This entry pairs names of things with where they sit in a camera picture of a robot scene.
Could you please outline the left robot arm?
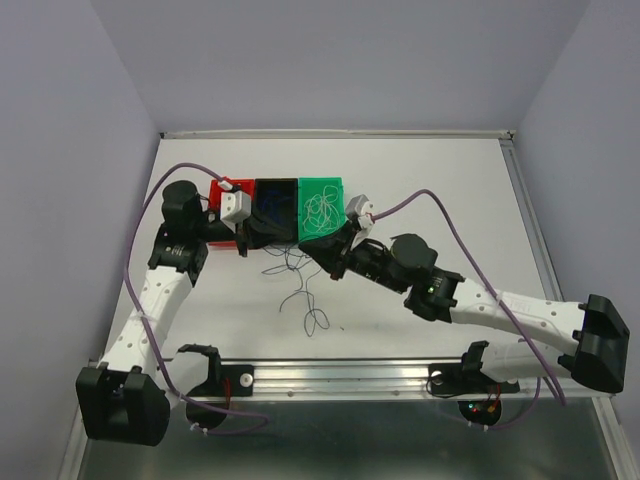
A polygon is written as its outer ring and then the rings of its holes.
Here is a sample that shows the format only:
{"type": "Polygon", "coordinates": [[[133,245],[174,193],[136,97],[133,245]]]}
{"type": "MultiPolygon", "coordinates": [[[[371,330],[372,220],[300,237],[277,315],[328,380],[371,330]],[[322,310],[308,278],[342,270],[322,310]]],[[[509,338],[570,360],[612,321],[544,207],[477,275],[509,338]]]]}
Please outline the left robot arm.
{"type": "Polygon", "coordinates": [[[180,392],[161,354],[175,316],[204,267],[209,243],[229,234],[241,255],[248,249],[245,224],[252,214],[251,196],[227,181],[221,181],[220,189],[216,210],[203,207],[198,189],[190,181],[176,181],[162,189],[163,221],[141,290],[132,288],[129,277],[124,279],[133,310],[114,344],[76,379],[80,413],[90,439],[156,446],[166,434],[173,400],[207,412],[207,420],[192,425],[206,436],[224,435],[220,424],[240,414],[230,407],[233,384],[222,374],[216,348],[185,345],[180,350],[208,359],[192,364],[187,379],[202,394],[220,389],[221,405],[197,401],[180,392]]]}

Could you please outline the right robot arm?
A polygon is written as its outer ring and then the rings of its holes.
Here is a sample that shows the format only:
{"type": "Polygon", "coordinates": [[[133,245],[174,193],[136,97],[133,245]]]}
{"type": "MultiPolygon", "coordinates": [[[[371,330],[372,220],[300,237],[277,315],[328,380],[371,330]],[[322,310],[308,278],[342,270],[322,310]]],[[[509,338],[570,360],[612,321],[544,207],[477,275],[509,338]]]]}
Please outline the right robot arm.
{"type": "Polygon", "coordinates": [[[592,294],[585,302],[554,302],[490,289],[437,267],[437,253],[418,235],[357,238],[345,223],[300,250],[334,280],[355,273],[406,296],[404,306],[426,321],[475,325],[518,336],[511,345],[476,341],[444,380],[472,390],[521,378],[570,378],[592,391],[624,389],[630,330],[613,302],[592,294]]]}

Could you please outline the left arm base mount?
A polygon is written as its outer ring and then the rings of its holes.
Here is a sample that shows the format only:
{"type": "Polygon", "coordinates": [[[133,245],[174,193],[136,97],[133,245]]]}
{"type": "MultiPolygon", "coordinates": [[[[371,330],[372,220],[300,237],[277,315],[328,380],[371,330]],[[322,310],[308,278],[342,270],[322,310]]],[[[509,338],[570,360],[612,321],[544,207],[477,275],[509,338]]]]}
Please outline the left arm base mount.
{"type": "Polygon", "coordinates": [[[181,346],[168,370],[181,393],[217,409],[230,410],[233,400],[253,395],[254,366],[223,361],[213,346],[181,346]]]}

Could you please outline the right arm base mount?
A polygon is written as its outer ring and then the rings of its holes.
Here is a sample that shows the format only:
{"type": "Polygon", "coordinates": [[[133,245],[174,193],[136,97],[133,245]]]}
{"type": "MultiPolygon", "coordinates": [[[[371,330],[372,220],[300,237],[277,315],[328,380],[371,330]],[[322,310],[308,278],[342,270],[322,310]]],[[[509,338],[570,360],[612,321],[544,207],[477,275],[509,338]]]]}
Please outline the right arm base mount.
{"type": "Polygon", "coordinates": [[[473,342],[457,362],[435,363],[428,367],[426,391],[436,398],[451,399],[465,395],[471,400],[459,400],[458,408],[471,425],[497,427],[502,416],[502,395],[519,393],[517,380],[494,380],[481,372],[482,354],[487,341],[473,342]]]}

